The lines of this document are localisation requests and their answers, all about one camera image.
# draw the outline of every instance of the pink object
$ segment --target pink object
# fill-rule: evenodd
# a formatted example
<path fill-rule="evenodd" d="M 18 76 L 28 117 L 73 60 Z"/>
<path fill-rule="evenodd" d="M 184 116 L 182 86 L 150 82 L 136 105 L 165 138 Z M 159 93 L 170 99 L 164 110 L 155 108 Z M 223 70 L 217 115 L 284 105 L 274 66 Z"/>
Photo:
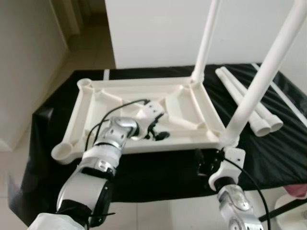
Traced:
<path fill-rule="evenodd" d="M 293 184 L 283 187 L 290 196 L 297 199 L 307 198 L 307 184 Z"/>

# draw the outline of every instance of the black tablecloth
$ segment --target black tablecloth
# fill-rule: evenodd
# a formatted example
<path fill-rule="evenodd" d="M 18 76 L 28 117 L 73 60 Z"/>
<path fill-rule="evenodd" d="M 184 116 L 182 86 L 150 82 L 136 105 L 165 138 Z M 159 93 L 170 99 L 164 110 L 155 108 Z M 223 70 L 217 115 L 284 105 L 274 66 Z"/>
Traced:
<path fill-rule="evenodd" d="M 204 86 L 226 126 L 236 104 L 215 75 L 219 65 L 208 65 Z M 248 86 L 256 74 L 250 64 L 226 65 Z M 190 76 L 193 66 L 111 70 L 110 80 Z M 79 160 L 59 165 L 50 156 L 61 142 L 69 122 L 77 95 L 77 81 L 82 78 L 103 79 L 102 70 L 75 71 L 33 114 L 29 161 L 21 189 L 9 186 L 10 208 L 27 225 L 40 212 L 54 212 L 60 188 L 74 171 Z M 288 95 L 298 109 L 307 115 L 307 97 L 283 74 L 275 83 Z M 263 104 L 284 122 L 281 130 L 265 137 L 256 137 L 245 127 L 239 148 L 246 150 L 244 168 L 255 178 L 260 188 L 273 188 L 307 182 L 307 128 L 287 107 L 276 92 L 269 88 Z M 212 154 L 206 149 L 204 154 Z M 197 175 L 198 161 L 193 150 L 123 155 L 114 179 L 113 202 L 145 202 L 165 199 L 208 196 L 214 192 L 208 178 Z M 239 184 L 254 189 L 245 175 Z"/>

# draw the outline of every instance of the white floor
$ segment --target white floor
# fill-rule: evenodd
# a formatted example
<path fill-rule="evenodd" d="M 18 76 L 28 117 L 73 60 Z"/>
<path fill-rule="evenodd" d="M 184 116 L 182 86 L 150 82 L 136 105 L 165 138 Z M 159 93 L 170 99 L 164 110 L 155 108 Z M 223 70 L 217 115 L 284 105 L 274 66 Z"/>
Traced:
<path fill-rule="evenodd" d="M 49 95 L 75 70 L 114 69 L 115 63 L 108 27 L 94 25 L 85 29 L 81 36 L 69 40 L 71 54 L 50 86 Z M 7 175 L 10 173 L 17 183 L 22 181 L 29 152 L 30 128 L 24 133 L 14 152 L 0 155 L 0 228 L 25 230 L 26 226 L 9 210 L 7 205 Z M 284 194 L 283 189 L 264 190 L 269 208 Z M 257 216 L 264 214 L 264 207 L 257 192 L 248 192 Z M 105 230 L 227 230 L 220 216 L 215 196 L 190 198 L 150 203 L 112 203 Z M 272 220 L 273 230 L 278 230 Z"/>

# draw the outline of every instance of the white pipe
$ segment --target white pipe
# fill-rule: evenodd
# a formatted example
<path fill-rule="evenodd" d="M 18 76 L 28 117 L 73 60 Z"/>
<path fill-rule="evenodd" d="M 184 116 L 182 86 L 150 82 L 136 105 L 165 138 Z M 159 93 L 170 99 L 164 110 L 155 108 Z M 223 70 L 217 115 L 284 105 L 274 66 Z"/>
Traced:
<path fill-rule="evenodd" d="M 299 29 L 304 23 L 306 14 L 306 1 L 296 0 L 263 64 L 249 86 L 242 103 L 238 106 L 225 131 L 220 135 L 220 141 L 223 146 L 231 145 L 239 137 L 251 113 L 264 96 L 270 86 L 270 82 L 282 64 Z"/>
<path fill-rule="evenodd" d="M 259 66 L 256 63 L 251 64 L 256 70 L 259 70 Z M 307 127 L 307 119 L 298 110 L 298 108 L 290 101 L 286 94 L 272 81 L 271 87 L 275 92 L 281 97 L 281 99 L 287 104 L 287 106 L 292 110 L 292 112 L 297 116 L 297 118 Z"/>
<path fill-rule="evenodd" d="M 220 11 L 222 4 L 222 0 L 212 0 L 206 25 L 205 25 L 205 30 L 203 32 L 203 36 L 201 39 L 201 46 L 198 52 L 195 68 L 192 72 L 191 78 L 192 81 L 195 82 L 203 82 L 204 80 L 204 72 L 205 72 L 205 67 L 208 59 L 208 54 L 211 46 L 211 41 L 213 37 L 213 32 L 214 28 L 216 25 L 216 21 L 218 18 L 218 13 Z"/>
<path fill-rule="evenodd" d="M 241 95 L 244 96 L 248 91 L 245 86 L 226 67 L 221 67 L 221 70 L 240 91 Z M 261 102 L 258 103 L 255 110 L 270 125 L 271 132 L 275 132 L 283 127 L 283 121 L 278 116 L 273 115 Z"/>
<path fill-rule="evenodd" d="M 216 69 L 215 73 L 222 81 L 222 83 L 224 84 L 224 86 L 226 87 L 226 89 L 228 90 L 228 92 L 236 102 L 236 104 L 239 106 L 243 100 L 242 94 L 232 84 L 230 79 L 221 69 Z M 270 133 L 271 130 L 270 125 L 264 119 L 262 119 L 255 111 L 251 113 L 248 121 L 250 124 L 250 128 L 253 130 L 254 134 L 257 137 L 262 137 Z"/>

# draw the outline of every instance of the white cylindrical tube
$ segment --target white cylindrical tube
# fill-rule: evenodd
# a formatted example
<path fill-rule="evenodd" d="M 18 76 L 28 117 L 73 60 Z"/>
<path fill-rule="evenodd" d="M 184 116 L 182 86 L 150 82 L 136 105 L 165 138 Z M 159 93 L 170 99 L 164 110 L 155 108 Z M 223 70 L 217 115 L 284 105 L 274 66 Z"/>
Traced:
<path fill-rule="evenodd" d="M 222 0 L 212 0 L 205 30 L 201 39 L 201 46 L 197 55 L 195 68 L 192 72 L 191 78 L 195 82 L 203 82 L 204 71 L 207 63 L 207 58 L 210 50 L 210 45 L 213 37 L 214 28 L 218 18 L 218 13 L 221 8 Z"/>
<path fill-rule="evenodd" d="M 220 141 L 222 146 L 231 145 L 240 136 L 251 113 L 264 96 L 291 44 L 294 42 L 299 29 L 304 23 L 306 14 L 306 1 L 296 0 L 263 64 L 248 88 L 242 103 L 238 106 L 225 131 L 221 134 Z"/>
<path fill-rule="evenodd" d="M 248 91 L 245 86 L 226 67 L 221 67 L 221 70 L 244 96 Z M 278 116 L 273 115 L 261 102 L 258 103 L 255 111 L 267 121 L 271 127 L 271 132 L 275 132 L 283 127 L 283 121 Z"/>
<path fill-rule="evenodd" d="M 238 89 L 232 84 L 232 82 L 228 79 L 226 74 L 221 70 L 217 69 L 215 71 L 216 75 L 221 79 L 223 85 L 226 87 L 227 91 L 230 93 L 236 104 L 239 106 L 243 100 L 242 94 L 238 91 Z M 250 128 L 253 130 L 257 137 L 262 137 L 270 133 L 269 124 L 262 119 L 256 112 L 252 112 L 249 117 Z"/>

